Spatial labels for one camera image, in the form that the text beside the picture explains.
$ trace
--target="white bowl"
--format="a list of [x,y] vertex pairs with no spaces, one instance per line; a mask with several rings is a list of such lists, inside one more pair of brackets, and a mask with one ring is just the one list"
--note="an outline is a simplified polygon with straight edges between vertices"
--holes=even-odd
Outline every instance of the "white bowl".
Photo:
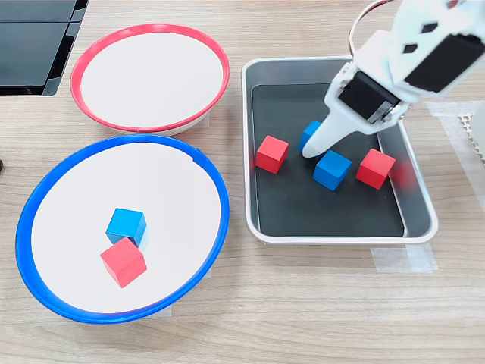
[[229,61],[209,36],[144,24],[118,30],[74,66],[71,92],[100,124],[128,133],[181,133],[208,116],[229,83]]

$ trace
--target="tape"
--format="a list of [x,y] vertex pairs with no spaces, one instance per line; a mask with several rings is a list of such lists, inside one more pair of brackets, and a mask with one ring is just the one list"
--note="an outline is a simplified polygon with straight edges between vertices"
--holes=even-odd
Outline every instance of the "tape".
[[405,248],[372,248],[371,253],[379,273],[431,273],[438,269],[429,243]]
[[482,104],[483,101],[426,103],[431,114],[440,120],[458,160],[462,164],[467,179],[473,187],[475,195],[477,195],[478,202],[485,212],[485,167],[478,154],[480,150],[476,149],[473,131],[467,130],[467,126],[460,122],[460,119],[469,122],[470,116]]

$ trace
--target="wood grain surface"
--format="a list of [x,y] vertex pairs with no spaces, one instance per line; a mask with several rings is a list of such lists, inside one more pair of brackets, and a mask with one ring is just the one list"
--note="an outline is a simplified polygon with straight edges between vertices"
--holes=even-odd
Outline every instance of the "wood grain surface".
[[[0,362],[485,362],[485,214],[424,104],[408,113],[405,124],[440,219],[433,240],[438,270],[377,273],[368,246],[268,247],[245,226],[242,66],[257,57],[348,54],[349,27],[367,3],[92,0],[58,94],[0,98]],[[389,29],[398,4],[370,15],[356,43]],[[206,153],[224,176],[232,206],[229,234],[212,277],[174,304],[171,318],[115,326],[70,322],[23,284],[14,251],[18,218],[57,163],[118,135],[72,100],[74,62],[97,39],[154,22],[195,27],[214,37],[230,59],[230,85],[211,126],[178,136]],[[484,69],[447,98],[480,99]]]

